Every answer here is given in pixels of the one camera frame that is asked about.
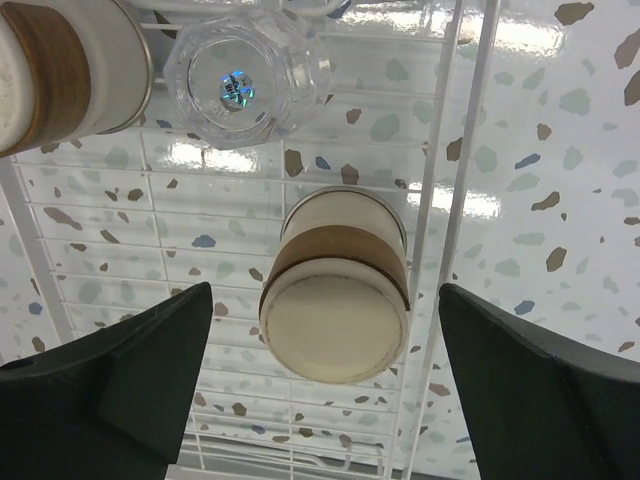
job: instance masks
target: white lid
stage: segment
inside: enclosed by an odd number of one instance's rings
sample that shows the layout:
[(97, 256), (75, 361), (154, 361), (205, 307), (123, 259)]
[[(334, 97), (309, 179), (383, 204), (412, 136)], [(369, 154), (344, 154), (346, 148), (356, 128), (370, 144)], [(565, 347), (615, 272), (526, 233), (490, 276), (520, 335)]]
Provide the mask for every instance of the white lid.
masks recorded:
[(33, 117), (33, 97), (27, 57), (0, 15), (0, 151), (13, 147), (27, 132)]
[(408, 330), (394, 285), (343, 259), (311, 260), (282, 274), (265, 298), (260, 325), (280, 363), (326, 383), (353, 383), (389, 368)]

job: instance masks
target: brown band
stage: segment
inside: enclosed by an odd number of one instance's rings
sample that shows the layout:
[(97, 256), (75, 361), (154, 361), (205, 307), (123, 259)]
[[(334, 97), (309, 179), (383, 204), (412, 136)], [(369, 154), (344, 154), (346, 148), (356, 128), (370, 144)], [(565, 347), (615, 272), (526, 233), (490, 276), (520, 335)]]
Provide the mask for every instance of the brown band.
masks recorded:
[(262, 292), (260, 310), (269, 289), (280, 275), (296, 265), (321, 258), (353, 260), (377, 270), (398, 289), (405, 308), (410, 310), (403, 259), (380, 237), (360, 228), (343, 225), (307, 230), (282, 248)]
[(6, 157), (71, 135), (89, 109), (91, 73), (78, 35), (56, 10), (6, 2), (0, 13), (27, 57), (35, 94), (31, 125), (0, 153)]

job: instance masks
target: terrazzo surface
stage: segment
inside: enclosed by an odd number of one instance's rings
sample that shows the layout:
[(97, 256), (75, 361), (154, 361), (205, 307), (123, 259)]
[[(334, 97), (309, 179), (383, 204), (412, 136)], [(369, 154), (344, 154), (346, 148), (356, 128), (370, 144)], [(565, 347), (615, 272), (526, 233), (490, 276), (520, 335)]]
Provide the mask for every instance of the terrazzo surface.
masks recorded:
[[(353, 2), (314, 24), (441, 37), (452, 2), (429, 4), (426, 16), (423, 7)], [(264, 346), (256, 309), (284, 215), (325, 184), (369, 187), (388, 200), (407, 225), (411, 258), (439, 48), (410, 41), (328, 36), (332, 81), (355, 93), (330, 96), (313, 125), (284, 146), (211, 149), (184, 131), (160, 91), (143, 119), (153, 129), (20, 155), (75, 334), (210, 281), (215, 322), (188, 431), (335, 458), (352, 450), (371, 464), (397, 442), (397, 468), (417, 433), (415, 471), (479, 478), (442, 344), (425, 414), (415, 416), (483, 8), (465, 3), (404, 365), (356, 386), (290, 380)], [(453, 268), (454, 281), (503, 309), (638, 361), (639, 20), (636, 0), (502, 2)], [(172, 39), (154, 35), (160, 63)], [(0, 220), (7, 362), (58, 340), (5, 203)]]

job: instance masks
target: black object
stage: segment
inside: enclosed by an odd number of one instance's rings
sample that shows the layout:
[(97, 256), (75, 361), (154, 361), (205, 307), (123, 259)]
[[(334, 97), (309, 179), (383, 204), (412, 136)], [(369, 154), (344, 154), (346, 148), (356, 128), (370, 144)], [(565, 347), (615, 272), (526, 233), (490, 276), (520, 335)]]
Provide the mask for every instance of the black object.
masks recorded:
[(483, 480), (640, 479), (640, 364), (456, 285), (439, 311)]
[(0, 368), (0, 478), (163, 480), (178, 459), (212, 310), (202, 283)]

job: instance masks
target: white jar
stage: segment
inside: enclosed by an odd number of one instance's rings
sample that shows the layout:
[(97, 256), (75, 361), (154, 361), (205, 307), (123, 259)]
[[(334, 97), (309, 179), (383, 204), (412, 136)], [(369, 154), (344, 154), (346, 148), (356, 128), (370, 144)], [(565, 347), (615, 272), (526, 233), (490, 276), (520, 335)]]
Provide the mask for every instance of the white jar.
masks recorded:
[[(153, 65), (121, 0), (0, 0), (0, 11), (0, 156), (119, 131), (144, 112)], [(64, 105), (43, 99), (65, 82)], [(56, 115), (66, 128), (43, 125)]]
[(320, 382), (353, 383), (389, 368), (407, 341), (406, 233), (381, 199), (319, 190), (285, 220), (260, 304), (273, 355)]

